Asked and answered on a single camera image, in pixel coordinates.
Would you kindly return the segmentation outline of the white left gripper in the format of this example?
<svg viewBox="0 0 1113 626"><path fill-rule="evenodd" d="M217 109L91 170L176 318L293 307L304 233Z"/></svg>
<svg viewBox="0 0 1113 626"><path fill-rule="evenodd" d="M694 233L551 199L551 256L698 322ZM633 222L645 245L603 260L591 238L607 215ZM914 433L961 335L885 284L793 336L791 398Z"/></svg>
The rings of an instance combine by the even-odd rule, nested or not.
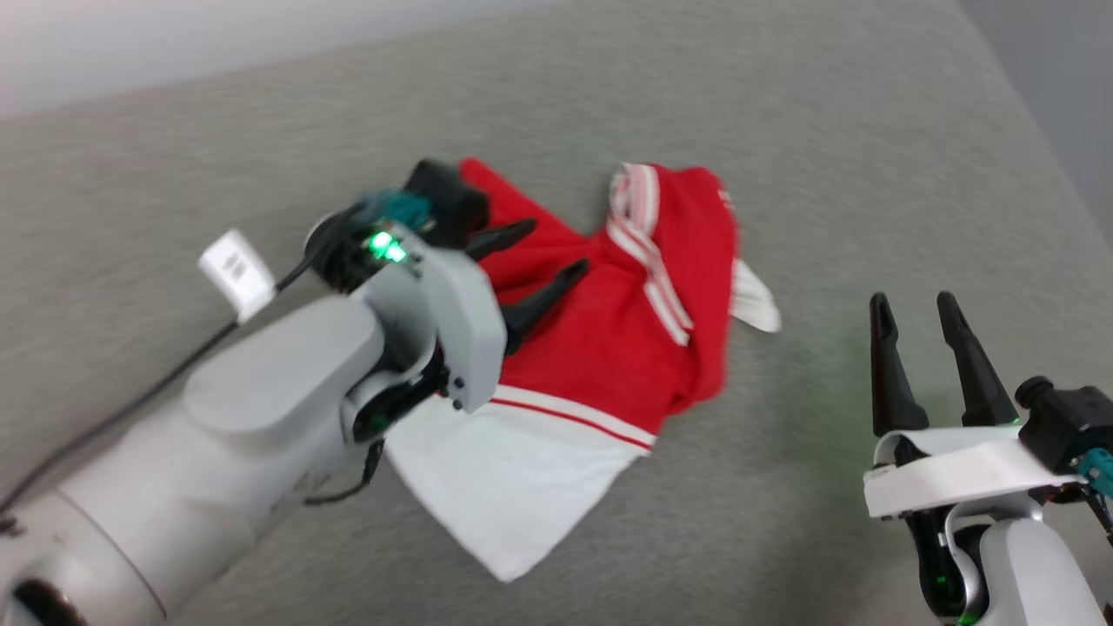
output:
<svg viewBox="0 0 1113 626"><path fill-rule="evenodd" d="M309 253L322 263L329 252L357 237L357 260L370 258L375 273L349 299L370 306L384 336L386 364L353 389L354 410L384 400L390 390L432 379L459 409L472 413L496 392L504 354L512 356L588 273L588 258L561 268L551 282L518 303L498 306L487 275L473 260L516 246L536 229L520 219L477 231L461 250L442 250L397 222L356 225L341 214L311 229Z"/></svg>

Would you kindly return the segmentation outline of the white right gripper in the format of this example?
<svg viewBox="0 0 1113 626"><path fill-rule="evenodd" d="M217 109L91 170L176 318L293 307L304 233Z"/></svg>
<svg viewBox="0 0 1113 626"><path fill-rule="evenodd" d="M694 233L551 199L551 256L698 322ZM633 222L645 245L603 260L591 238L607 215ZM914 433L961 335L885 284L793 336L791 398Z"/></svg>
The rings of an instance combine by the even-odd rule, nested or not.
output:
<svg viewBox="0 0 1113 626"><path fill-rule="evenodd" d="M890 302L884 293L874 294L873 432L880 439L873 456L875 468L863 476L868 515L886 518L1034 488L1084 483L1075 473L1053 473L1022 443L1021 427L1015 424L1017 409L957 299L942 290L936 306L943 340L954 354L963 395L961 421L967 428L930 428L929 415L915 400L903 368Z"/></svg>

